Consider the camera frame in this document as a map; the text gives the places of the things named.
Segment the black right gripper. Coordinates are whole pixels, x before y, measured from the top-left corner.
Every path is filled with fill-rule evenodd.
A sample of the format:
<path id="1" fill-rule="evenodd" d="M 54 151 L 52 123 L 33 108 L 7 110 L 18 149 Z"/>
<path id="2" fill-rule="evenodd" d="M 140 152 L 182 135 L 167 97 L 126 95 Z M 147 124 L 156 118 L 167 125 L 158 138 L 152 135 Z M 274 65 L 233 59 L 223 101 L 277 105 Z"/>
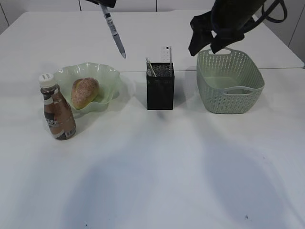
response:
<path id="1" fill-rule="evenodd" d="M 216 54 L 229 44 L 242 40 L 245 33 L 261 23 L 254 21 L 253 15 L 264 3 L 264 0 L 217 0 L 211 11 L 194 16 L 190 22 L 193 35 L 188 47 L 191 56 L 208 44 Z"/>

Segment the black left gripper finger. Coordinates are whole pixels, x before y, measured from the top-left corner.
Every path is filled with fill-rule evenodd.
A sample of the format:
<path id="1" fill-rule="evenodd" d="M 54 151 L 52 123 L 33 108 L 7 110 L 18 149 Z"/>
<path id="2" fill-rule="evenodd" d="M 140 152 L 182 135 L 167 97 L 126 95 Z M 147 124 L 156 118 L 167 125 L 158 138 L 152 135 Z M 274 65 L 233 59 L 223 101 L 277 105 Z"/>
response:
<path id="1" fill-rule="evenodd" d="M 87 0 L 88 2 L 94 3 L 96 5 L 103 5 L 105 7 L 114 8 L 117 0 Z"/>

